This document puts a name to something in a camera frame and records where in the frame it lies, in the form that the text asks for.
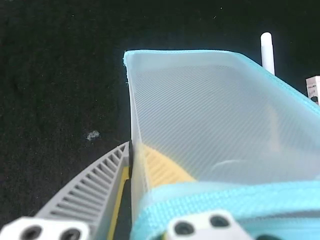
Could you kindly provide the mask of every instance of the white speck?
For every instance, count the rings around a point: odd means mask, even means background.
[[[91,141],[92,139],[95,139],[97,137],[100,136],[100,133],[96,130],[89,132],[89,134],[86,136],[86,139],[88,139],[89,141]]]

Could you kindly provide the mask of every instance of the yellow tape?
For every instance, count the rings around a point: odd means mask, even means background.
[[[121,176],[121,180],[120,180],[120,184],[119,184],[119,188],[118,188],[118,193],[116,195],[116,200],[115,200],[115,204],[114,204],[114,208],[113,208],[113,214],[112,214],[112,219],[111,219],[111,223],[110,223],[110,228],[109,228],[108,235],[106,237],[107,240],[114,239],[122,193],[124,191],[125,182],[128,179],[129,179],[129,167],[125,166],[122,170],[122,176]]]

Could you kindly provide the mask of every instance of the yellow object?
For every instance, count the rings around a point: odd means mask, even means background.
[[[164,184],[196,181],[181,166],[153,148],[142,145],[144,170],[151,188]]]
[[[124,190],[124,185],[126,180],[129,179],[129,167],[125,166],[122,170],[122,176],[120,179],[120,184],[118,188],[118,193],[116,195],[116,200],[113,208],[113,214],[112,214],[112,219],[110,223],[110,228],[108,235],[106,237],[107,240],[113,240],[114,239],[114,234],[115,234],[115,229],[116,229],[116,224],[117,224],[117,219],[118,219],[118,213],[119,213],[119,207],[121,203],[121,198],[122,198],[122,193]]]

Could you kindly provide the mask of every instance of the clear plastic container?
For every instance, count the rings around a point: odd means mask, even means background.
[[[124,63],[133,219],[143,195],[164,184],[227,188],[319,177],[319,107],[247,57],[138,50]]]

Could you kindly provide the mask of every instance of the ribbed vent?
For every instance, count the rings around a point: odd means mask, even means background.
[[[124,151],[127,151],[128,158],[128,147],[129,144],[124,143],[87,167],[57,193],[37,217],[84,221],[89,225],[91,235],[100,232],[99,225],[106,208],[114,207],[117,196],[110,196],[110,193],[118,187],[119,168],[128,164],[127,160],[124,161]]]

